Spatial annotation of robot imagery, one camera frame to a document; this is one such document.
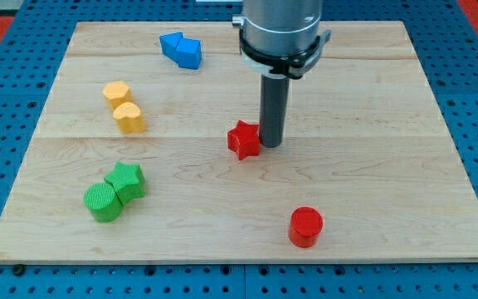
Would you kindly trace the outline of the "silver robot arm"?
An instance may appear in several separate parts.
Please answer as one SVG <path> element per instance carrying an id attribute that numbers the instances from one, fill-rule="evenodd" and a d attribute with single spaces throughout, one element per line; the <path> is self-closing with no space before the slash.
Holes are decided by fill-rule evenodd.
<path id="1" fill-rule="evenodd" d="M 239 26 L 245 60 L 262 56 L 318 56 L 326 38 L 319 32 L 322 0 L 243 0 Z"/>

